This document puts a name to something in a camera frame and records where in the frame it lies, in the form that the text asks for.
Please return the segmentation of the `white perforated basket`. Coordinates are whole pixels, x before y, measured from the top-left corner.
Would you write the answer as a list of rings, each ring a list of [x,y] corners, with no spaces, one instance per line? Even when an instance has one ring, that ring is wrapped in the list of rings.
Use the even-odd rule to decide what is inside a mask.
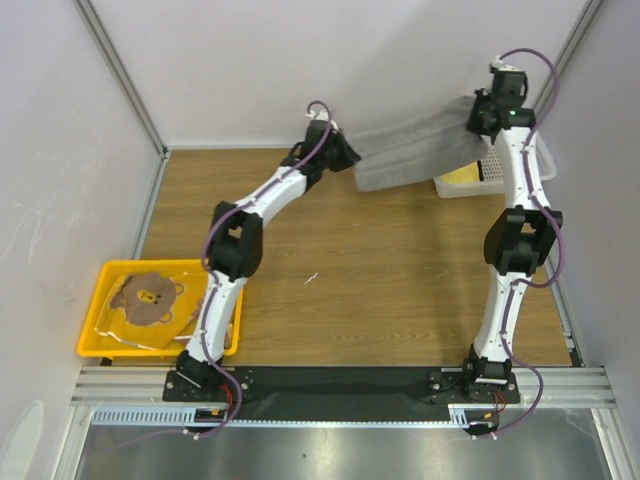
[[[440,177],[434,179],[436,192],[440,198],[462,198],[482,195],[502,194],[504,192],[501,163],[496,150],[488,138],[484,139],[486,154],[477,162],[480,163],[481,181],[466,185],[449,185],[441,181]],[[539,175],[542,181],[551,180],[556,176],[556,167],[543,140],[536,144],[536,157]]]

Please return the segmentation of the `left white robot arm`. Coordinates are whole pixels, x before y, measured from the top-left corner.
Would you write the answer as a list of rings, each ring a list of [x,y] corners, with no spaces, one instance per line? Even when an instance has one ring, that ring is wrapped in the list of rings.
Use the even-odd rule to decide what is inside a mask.
[[[181,389],[199,400],[217,394],[228,378],[221,368],[227,325],[239,294],[262,261],[264,228],[326,170],[340,172],[360,161],[326,109],[308,117],[305,138],[263,185],[241,200],[216,206],[201,253],[208,274],[202,309],[191,339],[167,376],[165,397]]]

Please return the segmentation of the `grey towel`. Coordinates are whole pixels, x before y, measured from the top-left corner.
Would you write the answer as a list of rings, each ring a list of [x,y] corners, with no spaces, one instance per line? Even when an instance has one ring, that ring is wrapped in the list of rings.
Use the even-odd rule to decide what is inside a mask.
[[[358,190],[416,184],[480,160],[487,145],[466,129],[473,104],[472,96],[459,96],[413,119],[351,136],[361,157],[354,167]]]

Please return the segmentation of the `brown towel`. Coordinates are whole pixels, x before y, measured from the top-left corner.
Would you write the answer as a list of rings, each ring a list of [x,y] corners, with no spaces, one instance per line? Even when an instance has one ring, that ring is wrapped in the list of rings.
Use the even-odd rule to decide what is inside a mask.
[[[174,320],[175,309],[194,293],[184,275],[177,280],[152,271],[128,274],[109,300],[112,310],[122,309],[125,320],[137,327],[168,324]]]

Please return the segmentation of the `yellow towel black trim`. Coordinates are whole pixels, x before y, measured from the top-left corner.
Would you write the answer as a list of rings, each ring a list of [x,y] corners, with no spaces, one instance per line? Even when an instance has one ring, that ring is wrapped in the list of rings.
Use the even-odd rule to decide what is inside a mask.
[[[442,175],[441,181],[449,185],[466,185],[481,181],[480,163],[475,162],[459,168],[455,171]]]

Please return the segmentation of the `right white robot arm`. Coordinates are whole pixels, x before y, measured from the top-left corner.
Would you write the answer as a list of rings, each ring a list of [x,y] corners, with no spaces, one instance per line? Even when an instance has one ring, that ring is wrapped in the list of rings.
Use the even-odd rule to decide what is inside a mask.
[[[537,121],[524,103],[528,77],[500,61],[490,87],[477,91],[468,131],[490,139],[501,164],[505,208],[484,240],[490,288],[478,335],[463,362],[460,388],[471,401],[514,387],[513,338],[533,276],[559,238],[561,212],[552,209],[537,164]]]

